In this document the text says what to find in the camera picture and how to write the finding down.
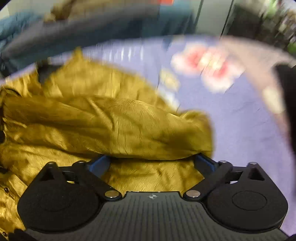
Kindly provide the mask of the gold satin jacket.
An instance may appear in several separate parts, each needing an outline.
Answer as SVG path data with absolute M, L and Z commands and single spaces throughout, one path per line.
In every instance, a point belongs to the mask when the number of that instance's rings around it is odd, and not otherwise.
M 1 86 L 1 236 L 23 223 L 16 206 L 48 162 L 117 157 L 102 179 L 121 192 L 179 191 L 202 180 L 192 156 L 211 156 L 210 120 L 178 112 L 142 78 L 92 61 L 80 49 L 39 81 Z

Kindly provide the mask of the purple floral bed sheet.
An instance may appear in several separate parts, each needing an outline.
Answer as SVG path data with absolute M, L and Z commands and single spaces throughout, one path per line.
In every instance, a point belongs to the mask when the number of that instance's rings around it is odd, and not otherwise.
M 213 134 L 211 156 L 234 164 L 258 161 L 288 200 L 283 229 L 295 232 L 292 151 L 270 107 L 240 62 L 220 43 L 208 37 L 163 37 L 113 41 L 80 50 L 92 61 L 139 76 L 174 110 L 206 114 Z M 73 52 L 52 57 L 55 71 Z M 6 83 L 32 71 L 38 71 L 41 83 L 45 81 L 41 70 L 30 66 Z

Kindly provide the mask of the blue grey quilt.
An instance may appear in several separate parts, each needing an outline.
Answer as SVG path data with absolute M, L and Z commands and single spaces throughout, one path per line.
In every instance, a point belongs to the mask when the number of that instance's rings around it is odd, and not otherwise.
M 45 23 L 23 11 L 1 20 L 1 75 L 7 77 L 51 56 L 117 39 L 193 34 L 197 22 L 187 1 L 137 5 Z

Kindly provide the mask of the khaki jacket on quilt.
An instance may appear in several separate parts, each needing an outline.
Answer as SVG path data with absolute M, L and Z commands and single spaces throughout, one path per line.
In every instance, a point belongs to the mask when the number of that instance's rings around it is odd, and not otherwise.
M 70 0 L 55 4 L 49 14 L 44 16 L 44 22 L 56 22 L 82 18 L 92 13 L 103 13 L 110 9 L 121 9 L 126 6 L 159 5 L 159 1 L 136 0 Z

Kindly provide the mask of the orange cloth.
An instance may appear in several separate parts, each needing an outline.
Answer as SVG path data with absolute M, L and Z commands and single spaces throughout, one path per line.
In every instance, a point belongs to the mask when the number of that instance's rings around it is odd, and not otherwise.
M 161 6 L 172 6 L 174 4 L 174 0 L 150 0 L 150 3 Z

